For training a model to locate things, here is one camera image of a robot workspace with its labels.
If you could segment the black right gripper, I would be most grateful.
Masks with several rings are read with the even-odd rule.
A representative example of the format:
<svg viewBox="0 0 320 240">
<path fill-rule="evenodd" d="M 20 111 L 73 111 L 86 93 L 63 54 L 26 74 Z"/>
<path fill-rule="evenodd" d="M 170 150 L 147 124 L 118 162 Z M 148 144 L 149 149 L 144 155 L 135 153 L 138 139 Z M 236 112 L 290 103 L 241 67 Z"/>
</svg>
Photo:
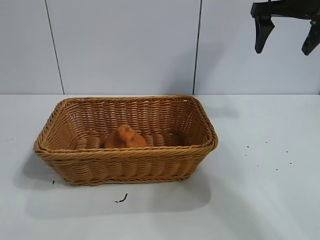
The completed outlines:
<svg viewBox="0 0 320 240">
<path fill-rule="evenodd" d="M 302 45 L 308 56 L 320 44 L 320 1 L 319 0 L 268 0 L 254 2 L 250 10 L 255 22 L 255 46 L 257 54 L 263 51 L 266 41 L 275 28 L 272 17 L 310 20 L 310 30 Z"/>
</svg>

